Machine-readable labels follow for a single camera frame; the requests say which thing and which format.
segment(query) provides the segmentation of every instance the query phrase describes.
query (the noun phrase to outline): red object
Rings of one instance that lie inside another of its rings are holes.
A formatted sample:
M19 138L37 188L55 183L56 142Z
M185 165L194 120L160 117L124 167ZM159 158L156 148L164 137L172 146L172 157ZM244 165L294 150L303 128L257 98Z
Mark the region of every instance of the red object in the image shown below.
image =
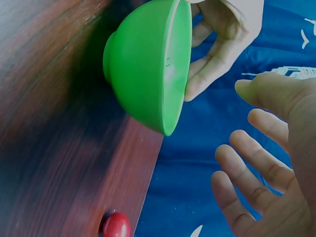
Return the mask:
M130 237L130 223L122 213L113 213L104 223L103 237Z

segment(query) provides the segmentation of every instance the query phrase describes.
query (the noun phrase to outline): wooden surface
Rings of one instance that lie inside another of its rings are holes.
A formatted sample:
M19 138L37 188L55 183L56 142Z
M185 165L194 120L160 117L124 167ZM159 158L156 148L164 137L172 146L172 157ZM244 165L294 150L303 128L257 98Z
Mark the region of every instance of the wooden surface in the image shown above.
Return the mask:
M128 117L102 73L107 38L141 0L0 0L0 236L134 229L162 136Z

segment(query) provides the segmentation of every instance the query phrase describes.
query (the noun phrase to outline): open hand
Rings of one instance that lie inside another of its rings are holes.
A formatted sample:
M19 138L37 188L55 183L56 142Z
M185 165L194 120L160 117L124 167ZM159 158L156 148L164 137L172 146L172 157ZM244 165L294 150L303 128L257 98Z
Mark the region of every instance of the open hand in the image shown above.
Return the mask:
M244 131L231 134L216 159L223 171L212 176L215 199L238 237L311 237L316 233L316 79L297 80L262 74L252 82L236 83L237 93L254 109L249 122L290 155L293 169L264 150ZM282 193L270 192L247 168L240 154L267 182ZM256 221L242 206L235 185L262 219Z

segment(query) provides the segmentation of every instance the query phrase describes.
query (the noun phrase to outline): blue cloth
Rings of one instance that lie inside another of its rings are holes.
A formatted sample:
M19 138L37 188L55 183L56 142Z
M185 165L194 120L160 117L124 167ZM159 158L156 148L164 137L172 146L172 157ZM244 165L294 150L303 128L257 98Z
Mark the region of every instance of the blue cloth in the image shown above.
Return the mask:
M237 79L252 79L255 74L277 68L279 73L293 77L313 70L316 73L316 32L312 21L316 20L315 9L314 0L266 0L259 37L227 74L184 104L175 132L163 141L136 237L189 237L200 225L203 227L199 237L234 236L214 200L210 177L220 169L214 159L216 148L228 144L230 133L236 129L247 131L290 165L288 155L275 142L249 125L247 114L252 107L238 97L234 84ZM302 34L309 40L304 49ZM192 61L203 57L215 38L212 34L193 49ZM266 184L257 171L250 169ZM239 192L238 195L259 219L260 215Z

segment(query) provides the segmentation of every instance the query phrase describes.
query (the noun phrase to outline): human hand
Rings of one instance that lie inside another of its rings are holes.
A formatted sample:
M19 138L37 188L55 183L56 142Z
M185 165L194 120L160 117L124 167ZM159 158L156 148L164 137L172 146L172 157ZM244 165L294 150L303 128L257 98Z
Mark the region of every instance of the human hand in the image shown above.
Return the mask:
M216 159L223 172L212 176L215 199L238 237L307 237L316 233L316 79L297 80L261 74L252 82L236 83L237 93L254 109L249 122L287 151L293 169L264 150L244 131L235 131L230 144L220 146ZM283 195L272 194L246 167L243 156ZM263 215L259 221L242 206L233 184Z
M190 66L185 101L191 101L225 74L259 35L264 0L187 1L193 3L193 16L203 14L193 29L192 46L200 45L213 31L217 33L208 54Z

